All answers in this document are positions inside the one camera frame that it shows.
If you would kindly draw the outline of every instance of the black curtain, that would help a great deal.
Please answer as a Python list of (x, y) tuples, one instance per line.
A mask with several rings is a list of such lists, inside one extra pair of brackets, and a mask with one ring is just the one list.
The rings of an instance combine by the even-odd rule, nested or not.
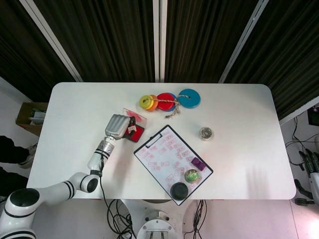
[(35, 0), (87, 82), (154, 82), (152, 0)]
[(267, 85), (279, 119), (319, 95), (319, 1), (270, 0), (225, 83)]
[(0, 1), (0, 76), (33, 101), (74, 81), (19, 1)]
[(258, 0), (169, 0), (166, 82), (217, 83)]

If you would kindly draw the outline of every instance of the green disc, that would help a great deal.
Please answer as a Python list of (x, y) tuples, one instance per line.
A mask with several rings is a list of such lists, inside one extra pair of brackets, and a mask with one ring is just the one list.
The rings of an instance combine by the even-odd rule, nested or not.
[(193, 183), (199, 178), (199, 174), (197, 170), (189, 169), (185, 172), (184, 177), (187, 183)]

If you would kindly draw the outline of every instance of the black pants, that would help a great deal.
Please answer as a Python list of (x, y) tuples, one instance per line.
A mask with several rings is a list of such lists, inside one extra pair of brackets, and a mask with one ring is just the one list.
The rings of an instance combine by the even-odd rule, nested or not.
[[(12, 139), (0, 136), (0, 162), (22, 163), (29, 156), (29, 150), (16, 147)], [(7, 197), (15, 190), (25, 188), (28, 179), (17, 173), (8, 173), (0, 167), (0, 196)]]

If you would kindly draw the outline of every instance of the purple cube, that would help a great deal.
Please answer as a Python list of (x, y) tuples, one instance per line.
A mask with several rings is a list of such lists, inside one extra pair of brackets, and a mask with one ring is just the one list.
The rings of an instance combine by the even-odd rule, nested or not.
[(203, 171), (203, 169), (206, 167), (206, 165), (198, 158), (193, 158), (191, 164), (194, 165), (199, 171)]

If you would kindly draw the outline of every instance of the twine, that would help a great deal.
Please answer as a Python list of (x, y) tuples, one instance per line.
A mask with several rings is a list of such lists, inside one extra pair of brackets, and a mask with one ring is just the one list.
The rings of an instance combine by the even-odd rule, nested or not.
[(179, 110), (179, 105), (180, 105), (180, 103), (179, 103), (179, 101), (178, 101), (178, 98), (179, 97), (186, 97), (186, 98), (190, 98), (189, 96), (187, 96), (187, 95), (178, 95), (177, 96), (177, 98), (176, 98), (176, 100), (173, 100), (173, 101), (170, 101), (170, 100), (159, 100), (159, 99), (153, 99), (153, 101), (158, 101), (158, 102), (173, 102), (173, 103), (175, 103), (175, 109), (174, 109), (174, 111), (170, 114), (170, 115), (168, 115), (168, 116), (165, 116), (164, 118), (165, 119), (169, 119), (169, 118), (172, 118), (175, 114), (180, 114), (180, 110)]

